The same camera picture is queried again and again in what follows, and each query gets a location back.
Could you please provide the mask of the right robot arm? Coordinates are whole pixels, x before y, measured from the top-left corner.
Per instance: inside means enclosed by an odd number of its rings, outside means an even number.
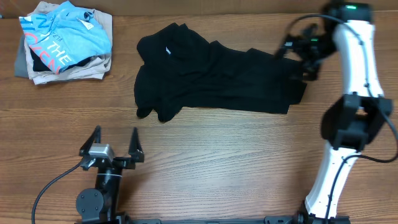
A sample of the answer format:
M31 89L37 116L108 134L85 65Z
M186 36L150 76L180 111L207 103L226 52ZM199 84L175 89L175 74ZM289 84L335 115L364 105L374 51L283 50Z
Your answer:
M314 81L324 59L338 52L343 93L323 115L323 159L300 210L292 216L267 216L266 223L348 223L348 217L338 216L337 206L349 173L382 126L391 124L393 103L384 96L377 75L371 6L330 1L318 16L323 20L323 34L317 34L316 24L300 35L286 28L274 56L279 59L288 51L296 53L306 80Z

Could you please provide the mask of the black polo shirt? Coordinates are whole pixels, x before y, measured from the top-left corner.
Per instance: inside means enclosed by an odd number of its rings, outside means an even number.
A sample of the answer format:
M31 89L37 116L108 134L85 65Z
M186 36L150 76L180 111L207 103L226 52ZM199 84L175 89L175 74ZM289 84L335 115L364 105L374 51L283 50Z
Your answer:
M134 85L139 118L155 111L164 123L184 107L286 114L307 87L300 62L229 49L185 24L143 37L137 51L144 61Z

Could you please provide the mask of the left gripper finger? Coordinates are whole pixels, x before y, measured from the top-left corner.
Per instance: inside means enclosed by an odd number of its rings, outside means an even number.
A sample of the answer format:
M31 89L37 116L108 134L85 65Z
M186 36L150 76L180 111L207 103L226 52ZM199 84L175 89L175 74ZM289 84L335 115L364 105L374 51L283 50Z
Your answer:
M140 144L137 128L133 129L128 154L132 162L144 162L144 152Z
M101 126L97 125L91 136L85 141L79 150L79 156L88 155L88 151L94 143L101 142Z

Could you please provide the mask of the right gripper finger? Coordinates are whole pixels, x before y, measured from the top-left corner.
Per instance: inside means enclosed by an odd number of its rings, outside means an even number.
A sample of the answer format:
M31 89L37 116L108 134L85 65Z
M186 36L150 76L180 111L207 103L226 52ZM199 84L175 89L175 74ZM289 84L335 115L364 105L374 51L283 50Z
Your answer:
M278 59L282 59L285 54L288 51L288 47L285 45L285 43L282 43L280 45L280 47L276 50L275 54L274 54L274 59L278 60Z
M302 62L303 80L315 81L318 79L318 73L321 65L318 62Z

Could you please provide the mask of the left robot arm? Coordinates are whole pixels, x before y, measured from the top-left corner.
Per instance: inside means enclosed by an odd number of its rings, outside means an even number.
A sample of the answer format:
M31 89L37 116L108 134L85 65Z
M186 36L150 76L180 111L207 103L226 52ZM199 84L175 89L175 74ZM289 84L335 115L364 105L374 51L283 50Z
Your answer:
M76 198L81 223L132 223L126 212L118 212L118 200L123 171L133 170L137 163L144 162L137 128L133 129L127 157L115 156L109 144L101 143L100 126L95 127L82 145L79 156L83 170L92 167L98 170L95 186L82 190Z

